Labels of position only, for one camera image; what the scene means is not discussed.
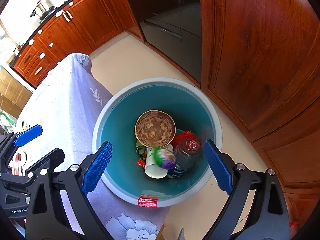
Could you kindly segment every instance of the trash can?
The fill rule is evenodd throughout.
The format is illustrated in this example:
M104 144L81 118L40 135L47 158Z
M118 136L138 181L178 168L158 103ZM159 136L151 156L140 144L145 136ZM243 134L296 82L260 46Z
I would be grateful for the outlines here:
M169 114L176 129L189 130L202 145L212 139L222 148L220 120L209 99L196 87L172 78L150 78L119 91L105 105L96 122L92 151L104 141L113 147L113 155L102 180L125 201L138 205L142 195L157 196L157 207L177 204L198 192L212 171L203 154L195 166L176 179L152 179L137 164L134 127L139 116L148 110Z

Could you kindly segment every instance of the tiled floor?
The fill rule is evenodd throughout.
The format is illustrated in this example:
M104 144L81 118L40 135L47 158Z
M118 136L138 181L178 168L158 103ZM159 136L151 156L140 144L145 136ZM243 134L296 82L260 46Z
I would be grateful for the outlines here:
M112 94L135 81L150 77L171 77L190 83L166 60L126 33L109 41L90 56L93 76ZM222 126L222 151L228 153L236 163L241 162L251 170L264 172L266 166L251 144L231 120L217 106L215 108ZM245 223L253 195L250 192L236 231ZM227 198L227 194L219 189L212 176L195 196L171 207L165 220L165 239L176 240L182 227L185 228L186 240L202 239Z

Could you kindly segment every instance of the paper cup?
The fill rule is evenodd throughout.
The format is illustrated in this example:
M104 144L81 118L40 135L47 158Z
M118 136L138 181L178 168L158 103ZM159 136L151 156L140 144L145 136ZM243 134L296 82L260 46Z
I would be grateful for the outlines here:
M173 150L173 147L170 144L168 144L167 146L165 146L163 148L166 148L170 151ZM152 153L153 153L152 148L148 147L147 148L146 167L145 167L144 171L149 177L151 177L153 179L162 179L165 176L167 176L168 170L162 169L156 164Z

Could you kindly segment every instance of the purple tablecloth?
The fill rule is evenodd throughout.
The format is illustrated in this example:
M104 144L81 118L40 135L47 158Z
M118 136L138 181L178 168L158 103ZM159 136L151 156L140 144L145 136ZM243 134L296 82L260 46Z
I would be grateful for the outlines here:
M18 118L32 127L39 124L43 134L20 148L27 153L25 171L55 148L66 157L55 171L66 170L92 153L92 133L104 105L112 94L91 74L91 60L84 54L71 54L36 89ZM82 233L65 191L61 191L73 230ZM110 234L116 240L156 239L169 208L141 208L120 199L99 181L88 199Z

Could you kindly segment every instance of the plastic bottle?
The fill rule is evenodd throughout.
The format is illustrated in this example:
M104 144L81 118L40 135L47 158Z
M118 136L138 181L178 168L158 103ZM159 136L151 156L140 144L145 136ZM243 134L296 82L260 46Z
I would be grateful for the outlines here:
M200 143L191 138L182 138L173 151L176 157L176 166L168 171L167 177L170 179L181 177L189 170L200 156Z

